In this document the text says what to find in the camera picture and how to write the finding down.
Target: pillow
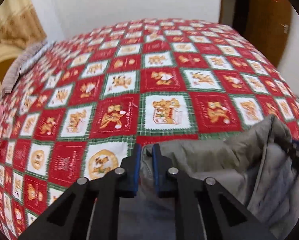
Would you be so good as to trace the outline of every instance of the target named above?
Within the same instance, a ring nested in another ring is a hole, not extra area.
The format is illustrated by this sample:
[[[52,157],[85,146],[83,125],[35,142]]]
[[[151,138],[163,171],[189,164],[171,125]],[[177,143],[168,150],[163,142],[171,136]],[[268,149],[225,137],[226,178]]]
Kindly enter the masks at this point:
[[[3,79],[1,86],[0,98],[2,98],[6,93],[11,93],[18,77],[20,74],[20,69],[22,65],[29,59],[31,59],[45,44],[46,40],[33,43],[27,47],[24,52],[17,57],[16,60],[11,64],[6,75]]]

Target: christmas quilt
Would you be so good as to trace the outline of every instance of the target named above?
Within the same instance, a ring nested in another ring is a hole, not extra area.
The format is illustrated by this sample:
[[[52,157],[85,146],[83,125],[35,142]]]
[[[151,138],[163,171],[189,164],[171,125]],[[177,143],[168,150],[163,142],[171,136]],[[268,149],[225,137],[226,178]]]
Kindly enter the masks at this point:
[[[16,239],[77,178],[142,145],[226,138],[274,114],[299,140],[299,104],[229,26],[143,19],[54,44],[20,78],[0,126],[0,229]]]

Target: green plaid border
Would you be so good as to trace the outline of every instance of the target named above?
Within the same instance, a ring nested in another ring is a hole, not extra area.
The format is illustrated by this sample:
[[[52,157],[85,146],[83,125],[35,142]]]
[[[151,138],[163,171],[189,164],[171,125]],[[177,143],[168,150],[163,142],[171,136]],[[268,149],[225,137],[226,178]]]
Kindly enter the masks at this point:
[[[95,144],[102,144],[102,143],[108,143],[108,142],[127,142],[128,145],[128,150],[127,150],[127,156],[131,156],[132,150],[134,147],[134,144],[136,142],[136,136],[130,135],[130,136],[113,136],[113,137],[108,137],[104,139],[90,139],[88,140],[88,143],[85,147],[85,151],[82,157],[82,163],[81,163],[81,177],[84,176],[84,171],[85,171],[85,161],[86,161],[86,156],[88,152],[88,147],[90,145],[95,145]]]
[[[72,109],[82,108],[82,107],[85,107],[85,106],[91,106],[92,107],[91,108],[91,116],[89,118],[89,122],[88,122],[88,126],[86,128],[85,135],[83,135],[83,136],[73,136],[73,137],[62,137],[61,133],[62,133],[62,130],[64,128],[64,125],[65,125],[65,122],[66,122],[69,111],[72,110]],[[57,140],[58,141],[86,141],[89,138],[89,133],[90,133],[90,130],[91,130],[91,124],[93,123],[93,120],[94,120],[96,106],[97,106],[97,103],[94,102],[94,103],[87,103],[87,104],[81,104],[81,105],[68,107],[66,109],[65,115],[63,117],[63,122],[59,127],[59,133],[58,133],[58,136],[57,136]]]
[[[191,124],[190,128],[182,129],[146,129],[145,128],[145,113],[146,113],[146,97],[156,96],[183,96],[187,106],[188,118]],[[137,135],[158,136],[158,135],[175,135],[175,134],[196,134],[198,132],[197,122],[195,118],[194,108],[192,106],[191,98],[186,92],[148,92],[140,95],[139,100],[139,117],[137,125]]]
[[[123,75],[123,74],[131,73],[131,72],[135,72],[136,73],[135,88],[133,90],[126,90],[126,91],[119,92],[119,93],[109,93],[109,94],[105,95],[105,90],[106,90],[107,82],[108,82],[108,79],[110,77],[117,76],[117,75]],[[100,95],[100,100],[103,100],[103,99],[108,98],[108,97],[117,97],[117,96],[120,96],[120,95],[123,95],[123,94],[135,94],[135,93],[139,93],[139,82],[140,82],[140,78],[139,77],[140,77],[139,70],[124,71],[124,72],[115,72],[115,73],[108,73],[108,74],[106,74],[105,79],[104,79],[104,83],[103,83],[103,86],[102,86],[102,92],[101,92],[101,95]]]
[[[161,65],[161,66],[150,66],[150,67],[146,67],[145,66],[145,56],[146,55],[149,55],[149,54],[151,54],[151,55],[158,55],[158,54],[163,54],[163,53],[166,53],[166,52],[168,52],[168,54],[169,54],[169,57],[170,57],[170,59],[171,59],[171,61],[172,61],[172,65]],[[175,61],[175,59],[174,59],[174,56],[173,56],[173,54],[171,53],[171,51],[170,50],[165,50],[165,51],[158,51],[158,52],[149,52],[149,53],[145,53],[145,54],[142,54],[142,62],[141,62],[141,69],[148,69],[148,68],[157,68],[157,67],[177,67],[177,63],[176,63],[176,61]]]
[[[225,89],[222,87],[221,82],[219,79],[215,76],[214,72],[211,69],[204,69],[204,68],[180,68],[181,74],[183,77],[183,80],[186,84],[187,90],[188,91],[196,91],[196,92],[220,92],[220,93],[225,93]],[[199,89],[199,88],[193,88],[191,85],[191,82],[189,81],[185,70],[190,70],[190,71],[208,71],[211,73],[211,76],[216,80],[216,83],[219,85],[221,89]]]
[[[54,143],[55,143],[54,141],[32,140],[31,147],[30,147],[30,150],[29,150],[29,153],[28,153],[26,167],[25,167],[25,172],[24,172],[25,174],[31,175],[32,177],[35,177],[37,179],[42,179],[42,180],[47,180],[48,179],[48,171],[49,171],[49,166],[50,166],[50,163],[51,163],[51,158],[50,157],[51,157],[51,154],[52,154],[53,149],[54,149]],[[32,151],[33,144],[42,145],[42,146],[50,146],[51,147],[50,151],[48,153],[48,157],[47,157],[47,162],[46,162],[46,174],[47,175],[45,175],[45,176],[27,170],[28,163],[30,162],[30,152]]]
[[[261,108],[259,101],[257,101],[257,99],[256,99],[256,97],[255,97],[254,95],[251,95],[251,94],[248,94],[248,95],[246,95],[246,94],[243,94],[243,95],[230,94],[229,96],[230,96],[230,99],[231,99],[231,101],[232,101],[232,105],[233,105],[233,107],[235,108],[235,110],[236,110],[236,112],[237,112],[237,115],[239,116],[239,118],[240,118],[240,120],[241,120],[241,126],[242,126],[242,129],[243,129],[243,130],[248,130],[248,129],[250,129],[250,127],[252,127],[253,125],[245,124],[243,114],[242,114],[241,110],[239,109],[239,107],[237,106],[237,104],[236,104],[234,98],[252,98],[252,99],[254,99],[254,100],[256,101],[256,103],[257,103],[257,105],[258,105],[260,111],[261,111],[261,114],[262,114],[263,118],[266,116],[266,115],[263,113],[263,109]]]
[[[252,74],[246,74],[246,73],[240,73],[241,77],[245,80],[245,82],[248,84],[248,86],[250,87],[250,89],[255,93],[255,94],[260,94],[260,95],[271,95],[269,93],[269,91],[267,91],[265,85],[262,83],[262,81],[258,78],[258,76],[256,75],[252,75]],[[247,80],[246,76],[251,76],[251,77],[255,77],[265,88],[265,90],[267,91],[267,93],[265,92],[259,92],[259,91],[255,91],[254,88],[250,85],[249,81]]]

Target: wooden door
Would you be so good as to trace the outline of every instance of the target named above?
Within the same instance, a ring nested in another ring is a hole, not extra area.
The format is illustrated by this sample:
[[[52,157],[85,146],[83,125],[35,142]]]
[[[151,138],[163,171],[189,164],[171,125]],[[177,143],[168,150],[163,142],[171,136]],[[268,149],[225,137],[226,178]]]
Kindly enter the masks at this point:
[[[244,37],[277,67],[282,58],[291,24],[288,0],[249,0]]]

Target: red quilt square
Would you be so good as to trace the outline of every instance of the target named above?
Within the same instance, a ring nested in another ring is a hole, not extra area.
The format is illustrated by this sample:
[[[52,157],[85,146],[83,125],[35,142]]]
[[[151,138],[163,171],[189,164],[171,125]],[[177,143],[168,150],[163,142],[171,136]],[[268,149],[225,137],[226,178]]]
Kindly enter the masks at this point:
[[[166,36],[168,42],[192,42],[187,36]]]
[[[20,235],[25,230],[25,212],[24,207],[14,199],[12,199],[12,216],[16,233]]]
[[[140,69],[141,55],[134,54],[124,57],[113,58],[107,73],[110,72],[121,72]]]
[[[28,153],[30,150],[31,141],[30,140],[17,140],[14,148],[13,155],[13,167],[19,171],[24,172],[25,166],[27,164]]]
[[[240,131],[240,119],[226,94],[190,93],[201,133]]]
[[[281,121],[284,122],[284,118],[279,110],[279,107],[271,96],[266,96],[266,95],[255,95],[255,96],[257,98],[257,101],[260,103],[265,116],[274,114]]]
[[[107,98],[97,105],[90,138],[133,135],[137,130],[139,94]]]
[[[98,50],[90,57],[89,62],[110,59],[114,57],[115,52],[116,52],[116,48]]]
[[[170,46],[165,41],[153,41],[143,45],[143,53],[170,50]]]
[[[216,47],[214,44],[210,43],[195,43],[195,46],[200,51],[200,53],[203,54],[217,54],[217,55],[223,55],[221,50]]]
[[[185,91],[178,68],[148,68],[141,70],[140,93],[151,91]]]
[[[142,43],[143,42],[143,36],[139,38],[132,38],[132,39],[123,39],[120,41],[121,45],[130,45],[130,44],[136,44],[136,43]]]
[[[80,105],[97,101],[102,91],[104,75],[81,79],[76,82],[69,105]]]
[[[288,122],[286,125],[291,131],[292,138],[299,141],[299,128],[297,122]]]
[[[245,59],[240,57],[226,57],[228,62],[231,63],[231,65],[236,68],[239,72],[246,72],[255,74],[255,71],[251,66],[245,61]]]
[[[24,176],[24,207],[40,215],[46,209],[47,182]]]
[[[80,176],[86,142],[56,142],[51,154],[49,182],[69,187]]]
[[[34,139],[42,141],[55,141],[59,127],[63,121],[65,108],[56,110],[43,110],[36,124]]]
[[[11,195],[12,191],[12,178],[13,178],[13,171],[11,167],[5,166],[5,180],[4,180],[4,188]]]
[[[197,134],[184,134],[184,135],[168,135],[168,136],[137,136],[136,143],[142,147],[147,144],[160,143],[172,140],[198,140]]]
[[[199,53],[174,52],[174,57],[179,67],[208,68],[208,63]]]
[[[267,91],[269,91],[273,96],[283,97],[283,93],[277,84],[270,77],[259,76],[258,77],[261,82],[265,85]]]
[[[214,70],[223,87],[230,94],[252,94],[249,86],[237,72]]]

